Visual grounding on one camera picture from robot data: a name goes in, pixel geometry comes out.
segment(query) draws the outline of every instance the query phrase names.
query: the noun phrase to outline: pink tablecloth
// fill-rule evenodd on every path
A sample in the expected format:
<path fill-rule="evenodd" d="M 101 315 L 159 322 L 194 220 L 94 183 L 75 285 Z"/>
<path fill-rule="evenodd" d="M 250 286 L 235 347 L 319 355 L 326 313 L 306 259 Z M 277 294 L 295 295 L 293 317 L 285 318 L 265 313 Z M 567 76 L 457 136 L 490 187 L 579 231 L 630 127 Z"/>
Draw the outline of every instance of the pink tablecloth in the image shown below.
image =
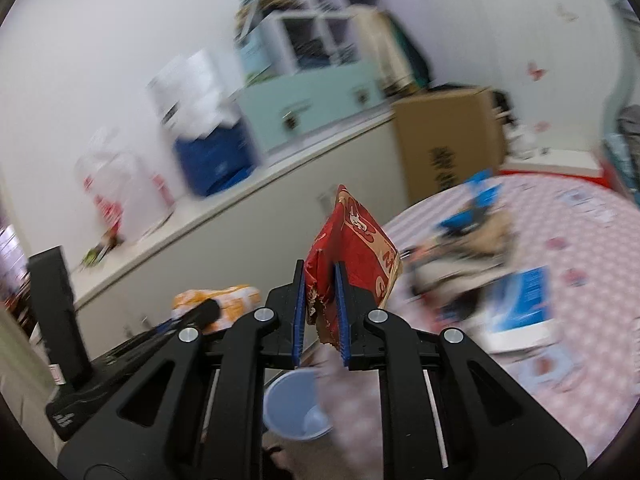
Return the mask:
<path fill-rule="evenodd" d="M 513 175 L 496 180 L 503 184 L 500 203 L 514 215 L 519 267 L 548 266 L 552 313 L 561 321 L 564 345 L 581 366 L 567 391 L 543 386 L 534 396 L 580 441 L 592 462 L 638 401 L 632 327 L 640 317 L 640 211 L 607 189 L 575 179 Z M 572 189 L 604 202 L 610 221 L 559 199 Z M 385 231 L 399 250 L 418 244 L 468 200 L 467 193 L 459 186 L 424 200 Z M 562 238 L 566 246 L 549 243 L 552 238 Z M 572 284 L 571 276 L 584 284 Z M 414 328 L 430 328 L 406 276 L 398 279 L 388 309 Z M 319 399 L 334 425 L 334 439 L 363 478 L 382 478 L 377 372 L 348 372 L 338 352 L 326 345 L 316 364 Z"/>

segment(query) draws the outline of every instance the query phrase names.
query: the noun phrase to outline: crumpled snack package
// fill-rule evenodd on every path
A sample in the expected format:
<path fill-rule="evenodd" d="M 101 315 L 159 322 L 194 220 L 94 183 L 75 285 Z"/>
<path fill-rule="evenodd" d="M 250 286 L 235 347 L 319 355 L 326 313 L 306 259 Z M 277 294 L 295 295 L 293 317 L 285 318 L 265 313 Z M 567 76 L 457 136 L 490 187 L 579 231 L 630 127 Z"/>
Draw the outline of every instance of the crumpled snack package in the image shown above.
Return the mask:
<path fill-rule="evenodd" d="M 210 334 L 231 327 L 247 312 L 260 305 L 260 291 L 254 286 L 237 285 L 224 290 L 187 290 L 174 298 L 173 319 L 178 319 L 196 308 L 204 300 L 216 300 L 220 306 L 220 318 L 202 332 Z"/>
<path fill-rule="evenodd" d="M 338 347 L 334 300 L 334 263 L 344 261 L 349 283 L 366 288 L 384 308 L 401 273 L 398 250 L 369 212 L 344 186 L 335 208 L 305 260 L 307 322 L 316 325 L 322 343 Z"/>

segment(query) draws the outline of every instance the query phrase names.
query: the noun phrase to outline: cabinet drawer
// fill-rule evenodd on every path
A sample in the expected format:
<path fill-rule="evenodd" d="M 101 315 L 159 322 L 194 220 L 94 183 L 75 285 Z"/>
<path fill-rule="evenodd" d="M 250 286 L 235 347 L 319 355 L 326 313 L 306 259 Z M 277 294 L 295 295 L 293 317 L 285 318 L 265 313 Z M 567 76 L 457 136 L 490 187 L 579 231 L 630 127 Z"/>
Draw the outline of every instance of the cabinet drawer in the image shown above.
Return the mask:
<path fill-rule="evenodd" d="M 237 99 L 263 153 L 383 102 L 375 69 L 364 61 L 281 76 L 242 89 Z"/>

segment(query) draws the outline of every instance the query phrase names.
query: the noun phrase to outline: drawer handle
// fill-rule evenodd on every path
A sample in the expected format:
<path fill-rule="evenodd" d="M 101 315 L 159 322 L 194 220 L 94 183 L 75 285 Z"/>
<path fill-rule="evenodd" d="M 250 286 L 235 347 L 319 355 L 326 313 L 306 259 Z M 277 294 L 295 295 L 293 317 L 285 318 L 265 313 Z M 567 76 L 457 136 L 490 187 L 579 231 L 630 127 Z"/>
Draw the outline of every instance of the drawer handle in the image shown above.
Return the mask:
<path fill-rule="evenodd" d="M 282 124 L 287 130 L 293 131 L 300 124 L 300 120 L 295 112 L 287 112 L 282 118 Z"/>
<path fill-rule="evenodd" d="M 369 90 L 366 88 L 359 88 L 353 92 L 356 97 L 356 101 L 361 105 L 365 105 L 369 102 Z"/>

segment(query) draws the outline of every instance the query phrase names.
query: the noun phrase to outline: white wall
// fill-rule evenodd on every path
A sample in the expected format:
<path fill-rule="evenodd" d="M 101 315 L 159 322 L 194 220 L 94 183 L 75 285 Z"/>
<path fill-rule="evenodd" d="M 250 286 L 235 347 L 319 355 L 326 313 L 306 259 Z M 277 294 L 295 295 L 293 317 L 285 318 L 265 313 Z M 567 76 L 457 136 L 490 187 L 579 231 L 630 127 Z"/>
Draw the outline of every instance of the white wall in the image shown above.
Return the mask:
<path fill-rule="evenodd" d="M 0 27 L 0 173 L 31 251 L 63 244 L 74 264 L 104 231 L 73 174 L 104 124 L 184 193 L 145 87 L 174 56 L 205 47 L 239 88 L 237 9 L 238 0 L 16 1 Z"/>
<path fill-rule="evenodd" d="M 507 90 L 526 123 L 551 125 L 539 134 L 542 146 L 580 150 L 600 139 L 622 68 L 607 0 L 426 1 L 438 9 L 430 17 L 443 45 L 434 60 L 439 80 Z M 548 70 L 537 82 L 530 61 Z"/>

